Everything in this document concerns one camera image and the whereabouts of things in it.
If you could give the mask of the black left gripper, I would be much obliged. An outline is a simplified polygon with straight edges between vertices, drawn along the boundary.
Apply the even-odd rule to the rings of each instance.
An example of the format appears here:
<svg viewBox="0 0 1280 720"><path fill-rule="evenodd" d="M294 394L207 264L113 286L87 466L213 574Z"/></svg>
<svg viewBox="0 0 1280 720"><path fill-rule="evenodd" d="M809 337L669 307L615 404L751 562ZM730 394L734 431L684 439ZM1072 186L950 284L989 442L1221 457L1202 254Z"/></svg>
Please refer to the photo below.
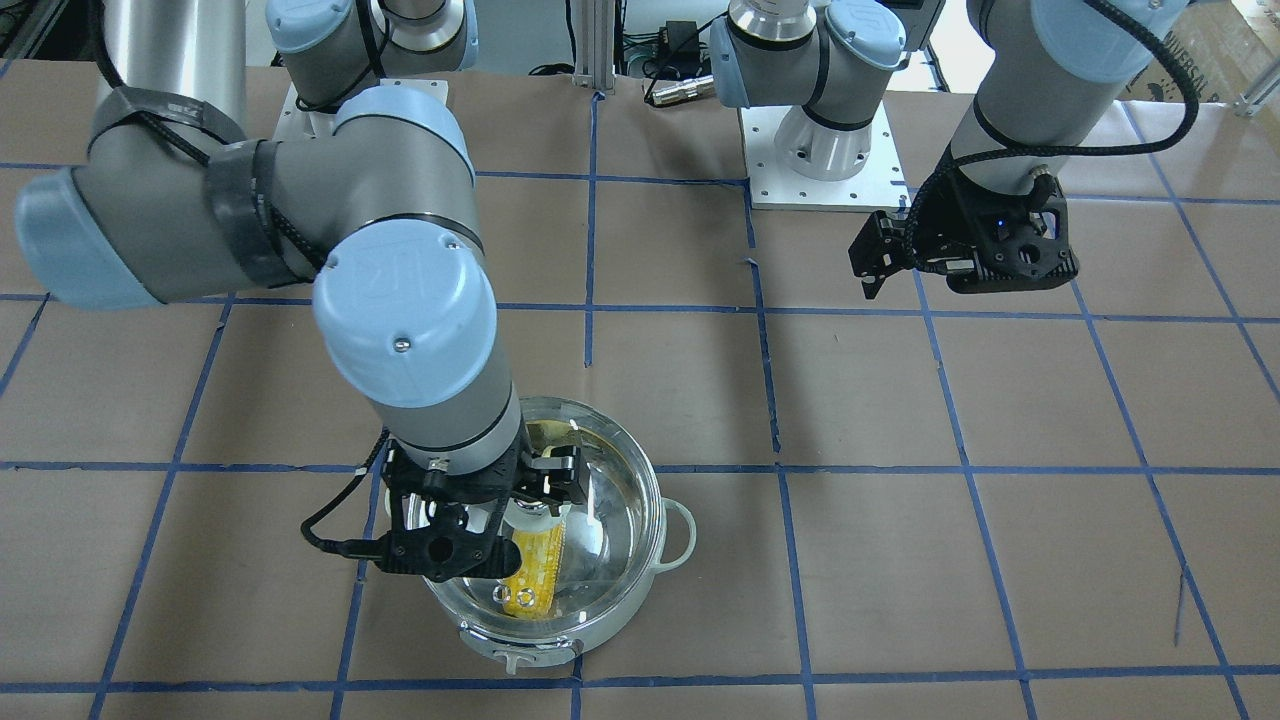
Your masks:
<svg viewBox="0 0 1280 720"><path fill-rule="evenodd" d="M1025 195L988 191L954 170L920 210L920 255L956 293L1052 290L1079 274L1056 176L1033 170Z"/></svg>

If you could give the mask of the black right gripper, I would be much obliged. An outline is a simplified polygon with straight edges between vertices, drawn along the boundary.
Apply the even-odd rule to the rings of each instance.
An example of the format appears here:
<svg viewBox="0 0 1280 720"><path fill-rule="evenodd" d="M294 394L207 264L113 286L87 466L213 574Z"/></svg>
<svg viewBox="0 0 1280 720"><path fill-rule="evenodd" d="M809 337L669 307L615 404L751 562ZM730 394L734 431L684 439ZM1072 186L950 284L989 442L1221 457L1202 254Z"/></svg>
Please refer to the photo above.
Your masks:
<svg viewBox="0 0 1280 720"><path fill-rule="evenodd" d="M504 579L521 566L518 546L500 534L518 479L518 451L504 451L483 470L451 475L392 450L381 471L392 524L375 566L430 582L456 577Z"/></svg>

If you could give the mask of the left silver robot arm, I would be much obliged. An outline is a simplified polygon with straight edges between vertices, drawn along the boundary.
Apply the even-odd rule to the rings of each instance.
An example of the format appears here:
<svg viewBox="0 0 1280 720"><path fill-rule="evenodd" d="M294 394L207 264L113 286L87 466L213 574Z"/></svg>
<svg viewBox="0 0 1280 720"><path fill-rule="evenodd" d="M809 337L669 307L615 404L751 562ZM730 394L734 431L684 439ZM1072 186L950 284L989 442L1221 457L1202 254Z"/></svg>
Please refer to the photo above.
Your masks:
<svg viewBox="0 0 1280 720"><path fill-rule="evenodd" d="M874 299L900 272L942 275L956 293L1053 290L1076 278L1065 193L1069 158L1158 152L1193 127L1198 94L1164 35L1183 1L970 1L995 59L905 217L873 213L847 255ZM878 1L731 1L710 23L716 92L728 108L782 106L777 149L801 176L861 168L908 29ZM1089 146L1124 85L1158 61L1184 114L1165 138Z"/></svg>

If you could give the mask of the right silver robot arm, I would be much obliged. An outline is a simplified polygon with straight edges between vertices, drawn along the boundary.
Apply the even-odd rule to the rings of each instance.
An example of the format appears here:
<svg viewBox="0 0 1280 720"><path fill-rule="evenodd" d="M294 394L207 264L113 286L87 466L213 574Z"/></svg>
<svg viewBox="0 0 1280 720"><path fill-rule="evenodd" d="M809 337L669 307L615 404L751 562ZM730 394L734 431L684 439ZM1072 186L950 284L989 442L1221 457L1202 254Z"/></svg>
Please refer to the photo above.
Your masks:
<svg viewBox="0 0 1280 720"><path fill-rule="evenodd" d="M430 582L520 565L500 521L527 459L477 228L476 172L447 105L389 73L463 68L467 1L270 1L314 136L252 138L236 1L91 1L108 91L86 164L15 202L44 287L87 310L310 283L339 373L392 454L380 539L303 537Z"/></svg>

